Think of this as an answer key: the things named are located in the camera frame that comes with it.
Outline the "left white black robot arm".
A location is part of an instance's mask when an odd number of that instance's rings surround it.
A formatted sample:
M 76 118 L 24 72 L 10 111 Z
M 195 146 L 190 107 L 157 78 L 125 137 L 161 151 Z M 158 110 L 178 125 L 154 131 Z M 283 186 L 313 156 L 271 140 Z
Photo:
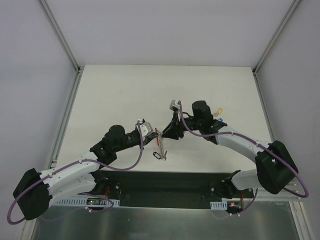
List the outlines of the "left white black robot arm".
M 135 146 L 142 151 L 157 136 L 149 122 L 138 121 L 129 133 L 123 126 L 113 125 L 89 151 L 70 163 L 40 172 L 35 168 L 27 170 L 13 191 L 14 201 L 7 213 L 8 223 L 18 223 L 11 219 L 15 206 L 21 210 L 22 219 L 30 221 L 40 217 L 63 198 L 89 192 L 102 194 L 106 183 L 99 178 L 99 169 L 116 170 L 110 164 L 117 159 L 118 152 Z

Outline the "aluminium frame post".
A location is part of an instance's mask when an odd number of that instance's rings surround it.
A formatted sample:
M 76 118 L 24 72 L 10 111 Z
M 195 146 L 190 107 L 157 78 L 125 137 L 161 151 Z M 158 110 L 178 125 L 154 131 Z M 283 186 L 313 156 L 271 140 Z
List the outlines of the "aluminium frame post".
M 275 47 L 277 41 L 281 37 L 282 33 L 284 32 L 285 28 L 291 21 L 292 17 L 294 16 L 295 12 L 299 8 L 300 4 L 302 3 L 302 0 L 293 0 L 285 12 L 283 18 L 281 19 L 280 23 L 278 24 L 277 28 L 275 29 L 271 39 L 269 40 L 268 44 L 266 45 L 265 49 L 263 50 L 260 58 L 258 59 L 256 65 L 252 69 L 252 73 L 254 76 L 257 75 L 257 73 L 262 68 L 264 62 L 266 61 L 267 57 L 272 52 L 273 48 Z
M 48 2 L 46 0 L 38 0 L 37 1 L 39 6 L 41 7 L 49 25 L 51 26 L 54 35 L 56 36 L 60 46 L 62 47 L 62 50 L 64 51 L 66 57 L 68 58 L 70 64 L 72 65 L 72 68 L 75 70 L 75 72 L 78 74 L 81 72 L 81 66 L 78 64 L 59 24 L 56 20 Z

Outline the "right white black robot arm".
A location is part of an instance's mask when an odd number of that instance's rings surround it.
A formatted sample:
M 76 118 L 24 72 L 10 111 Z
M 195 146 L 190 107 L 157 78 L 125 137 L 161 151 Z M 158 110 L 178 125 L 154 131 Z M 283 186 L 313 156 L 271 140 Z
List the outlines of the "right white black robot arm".
M 169 108 L 173 111 L 173 117 L 162 132 L 163 138 L 179 140 L 185 132 L 189 132 L 215 145 L 229 148 L 255 164 L 254 169 L 236 170 L 218 183 L 214 187 L 218 196 L 231 199 L 243 190 L 258 188 L 276 195 L 286 190 L 287 185 L 297 177 L 298 168 L 282 142 L 254 140 L 236 131 L 215 119 L 206 101 L 195 101 L 192 115 L 183 112 L 182 103 L 178 100 L 172 100 Z

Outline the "yellow tagged key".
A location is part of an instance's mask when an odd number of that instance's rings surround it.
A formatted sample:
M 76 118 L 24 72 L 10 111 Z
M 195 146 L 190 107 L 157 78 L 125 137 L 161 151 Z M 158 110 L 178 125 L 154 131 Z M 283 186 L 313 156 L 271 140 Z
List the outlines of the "yellow tagged key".
M 223 112 L 223 108 L 220 107 L 216 112 L 213 113 L 213 116 L 218 117 L 222 114 L 222 112 Z

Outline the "right aluminium frame post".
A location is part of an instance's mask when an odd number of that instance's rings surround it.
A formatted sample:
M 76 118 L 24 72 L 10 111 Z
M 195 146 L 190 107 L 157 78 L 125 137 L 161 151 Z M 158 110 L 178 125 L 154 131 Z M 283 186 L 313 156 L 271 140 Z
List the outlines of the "right aluminium frame post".
M 292 17 L 294 16 L 295 12 L 299 8 L 300 4 L 302 3 L 302 0 L 293 0 L 285 12 L 283 18 L 281 19 L 280 23 L 278 24 L 277 28 L 275 29 L 271 39 L 269 40 L 268 44 L 266 45 L 265 49 L 263 50 L 260 58 L 258 59 L 256 65 L 252 69 L 252 73 L 254 76 L 257 75 L 257 73 L 262 68 L 264 62 L 266 61 L 267 57 L 272 52 L 273 48 L 275 47 L 277 41 L 281 37 L 282 33 L 284 32 L 285 28 L 291 21 Z

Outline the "red handled metal keyring holder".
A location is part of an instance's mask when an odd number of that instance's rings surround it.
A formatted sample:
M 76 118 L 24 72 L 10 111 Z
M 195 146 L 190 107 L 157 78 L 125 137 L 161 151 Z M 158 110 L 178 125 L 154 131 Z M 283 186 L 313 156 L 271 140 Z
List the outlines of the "red handled metal keyring holder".
M 163 141 L 163 137 L 162 137 L 162 132 L 159 131 L 157 128 L 155 128 L 155 132 L 157 133 L 157 137 L 156 137 L 156 142 L 157 142 L 157 146 L 159 148 L 159 152 L 153 152 L 153 156 L 158 159 L 158 160 L 163 160 L 166 161 L 167 160 L 167 151 L 165 151 L 164 148 L 164 141 Z

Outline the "left aluminium frame post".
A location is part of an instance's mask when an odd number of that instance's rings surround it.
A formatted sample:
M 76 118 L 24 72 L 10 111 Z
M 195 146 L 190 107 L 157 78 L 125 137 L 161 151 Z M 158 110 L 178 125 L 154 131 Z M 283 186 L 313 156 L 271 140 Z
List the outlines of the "left aluminium frame post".
M 72 65 L 72 68 L 75 70 L 75 72 L 78 74 L 81 72 L 81 66 L 78 64 L 59 24 L 56 20 L 48 2 L 46 0 L 38 0 L 37 1 L 39 6 L 41 7 L 49 25 L 51 26 L 54 35 L 56 36 L 60 46 L 62 47 L 62 50 L 64 51 L 66 57 L 68 58 L 70 64 Z

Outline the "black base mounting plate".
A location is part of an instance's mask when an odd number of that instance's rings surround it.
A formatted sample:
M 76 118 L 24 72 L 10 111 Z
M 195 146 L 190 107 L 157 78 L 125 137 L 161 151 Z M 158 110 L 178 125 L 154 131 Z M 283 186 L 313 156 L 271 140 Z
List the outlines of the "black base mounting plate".
M 231 173 L 106 171 L 93 174 L 92 193 L 122 207 L 210 209 L 222 199 L 251 199 L 252 190 L 231 185 Z

